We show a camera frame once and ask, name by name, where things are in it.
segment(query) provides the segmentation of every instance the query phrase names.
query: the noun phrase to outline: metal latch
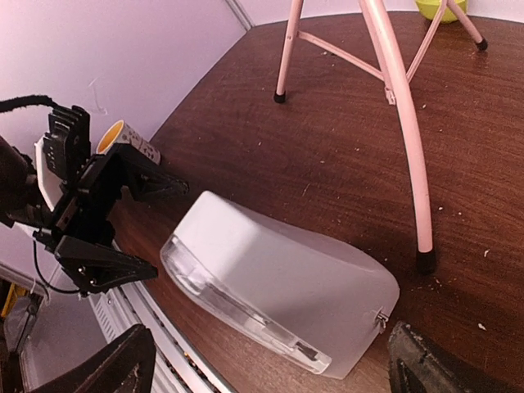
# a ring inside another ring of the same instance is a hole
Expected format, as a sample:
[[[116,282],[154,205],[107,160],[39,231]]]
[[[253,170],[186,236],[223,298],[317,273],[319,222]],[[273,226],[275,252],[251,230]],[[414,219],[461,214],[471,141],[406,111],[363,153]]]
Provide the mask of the metal latch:
[[[393,93],[393,90],[391,90],[390,88],[384,88],[384,91],[386,92],[387,102],[390,105],[396,105],[396,98],[395,94]]]
[[[376,320],[377,320],[377,323],[378,323],[378,327],[380,329],[379,332],[380,332],[380,334],[383,334],[384,331],[386,330],[386,324],[387,324],[387,321],[390,320],[390,317],[388,317],[387,315],[385,315],[381,311],[379,311],[378,314],[377,314]]]

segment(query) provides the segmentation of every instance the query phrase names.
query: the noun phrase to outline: white plastic container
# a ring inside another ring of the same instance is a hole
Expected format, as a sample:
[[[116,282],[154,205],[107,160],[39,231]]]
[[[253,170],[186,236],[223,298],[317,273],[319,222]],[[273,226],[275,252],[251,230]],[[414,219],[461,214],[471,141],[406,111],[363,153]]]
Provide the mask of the white plastic container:
[[[362,251],[204,192],[162,248],[198,305],[312,373],[342,379],[399,298]]]

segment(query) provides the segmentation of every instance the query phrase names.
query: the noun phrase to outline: yellow cup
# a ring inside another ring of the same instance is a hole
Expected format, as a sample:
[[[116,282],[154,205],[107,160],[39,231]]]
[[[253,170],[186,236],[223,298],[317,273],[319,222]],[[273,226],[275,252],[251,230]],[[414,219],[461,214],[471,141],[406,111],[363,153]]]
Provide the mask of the yellow cup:
[[[140,136],[129,124],[123,120],[114,123],[104,134],[97,146],[97,154],[106,154],[115,143],[128,143],[133,145],[144,156],[155,164],[161,161],[159,150]]]
[[[440,6],[440,0],[415,0],[415,2],[417,3],[418,10],[426,19],[433,20],[433,18],[435,18],[436,12]],[[462,8],[462,11],[466,13],[468,10],[468,0],[455,0],[455,2],[460,8]],[[456,20],[457,17],[448,8],[444,12],[444,17],[442,18],[441,23],[451,23]]]

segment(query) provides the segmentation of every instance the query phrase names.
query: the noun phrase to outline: debris crumb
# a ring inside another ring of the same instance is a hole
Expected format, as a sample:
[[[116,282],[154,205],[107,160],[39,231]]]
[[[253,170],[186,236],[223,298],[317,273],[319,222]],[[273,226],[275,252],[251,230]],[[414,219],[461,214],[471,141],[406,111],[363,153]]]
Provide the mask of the debris crumb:
[[[424,339],[422,338],[422,336],[419,336],[418,334],[415,334],[414,332],[411,332],[411,334],[413,335],[413,338],[417,340],[418,342],[424,342]]]
[[[311,185],[311,183],[308,183],[308,185],[305,186],[304,191],[302,192],[302,196],[304,196],[305,193],[308,191],[308,188],[309,188],[310,185]]]

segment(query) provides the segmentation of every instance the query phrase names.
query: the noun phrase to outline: yellow bowl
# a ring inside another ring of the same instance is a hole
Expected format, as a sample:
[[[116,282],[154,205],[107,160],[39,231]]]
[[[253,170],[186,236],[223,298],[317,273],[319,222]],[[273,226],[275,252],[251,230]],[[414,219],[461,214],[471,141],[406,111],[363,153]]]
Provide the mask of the yellow bowl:
[[[440,0],[415,0],[417,3],[418,10],[420,13],[429,20],[433,20],[436,15],[436,12],[439,9]],[[466,12],[468,9],[468,0],[455,0],[462,11]],[[442,23],[451,23],[455,22],[457,17],[453,12],[448,9],[445,10],[444,17],[442,18]]]

